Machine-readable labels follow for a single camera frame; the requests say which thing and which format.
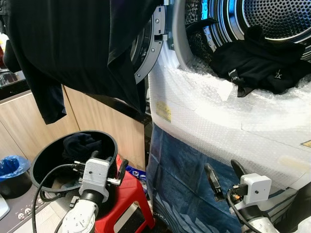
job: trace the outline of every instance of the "washing machine drum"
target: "washing machine drum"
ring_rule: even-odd
[[[303,59],[311,59],[311,0],[187,0],[186,24],[193,15],[218,23],[204,29],[212,50],[226,42],[243,40],[248,27],[260,25],[271,42],[294,42],[306,46]],[[191,50],[197,47],[191,44]]]

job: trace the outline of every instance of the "cabinet door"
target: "cabinet door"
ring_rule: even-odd
[[[32,93],[0,105],[0,122],[29,160],[52,141],[79,131],[66,95],[64,100],[67,116],[50,125],[44,123]]]
[[[24,157],[18,145],[0,122],[0,160],[9,155],[20,155]]]
[[[80,130],[100,130],[118,143],[119,155],[145,170],[144,126],[140,122],[75,90],[65,87]]]

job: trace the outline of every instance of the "red plastic stool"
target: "red plastic stool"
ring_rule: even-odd
[[[148,225],[150,229],[155,226],[155,220],[150,211],[145,193],[138,179],[126,172],[120,187],[117,187],[116,204],[103,218],[95,222],[95,233],[114,233],[113,227],[122,214],[137,201],[145,217],[144,223],[135,231],[141,233]]]

